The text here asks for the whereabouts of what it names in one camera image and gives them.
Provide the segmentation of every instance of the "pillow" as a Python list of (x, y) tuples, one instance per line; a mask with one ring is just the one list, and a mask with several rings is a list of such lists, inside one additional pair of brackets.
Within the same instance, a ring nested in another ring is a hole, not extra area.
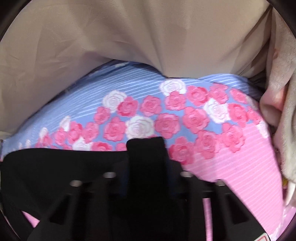
[(0, 139), (97, 66), (119, 59), (167, 77), (264, 70), (265, 0), (33, 0), (0, 42)]

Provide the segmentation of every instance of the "beige garment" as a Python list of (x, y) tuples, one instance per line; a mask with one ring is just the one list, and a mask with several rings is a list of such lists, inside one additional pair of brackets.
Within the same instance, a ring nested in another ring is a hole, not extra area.
[(266, 121), (277, 127), (273, 143), (284, 176), (296, 183), (296, 39), (276, 10), (266, 72), (267, 90), (260, 100)]
[(265, 0), (33, 0), (0, 43), (0, 139), (111, 59), (167, 77), (251, 77), (265, 68)]

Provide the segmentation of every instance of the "bedding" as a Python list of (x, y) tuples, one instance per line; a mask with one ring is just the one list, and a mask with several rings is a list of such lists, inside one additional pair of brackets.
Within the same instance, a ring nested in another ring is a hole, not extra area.
[[(4, 141), (1, 157), (24, 148), (124, 151), (131, 138), (162, 136), (184, 169), (207, 181), (225, 179), (276, 240), (295, 208), (283, 202), (261, 95), (232, 74), (166, 78), (145, 64), (111, 61), (29, 118)], [(205, 214), (211, 241), (209, 200)]]

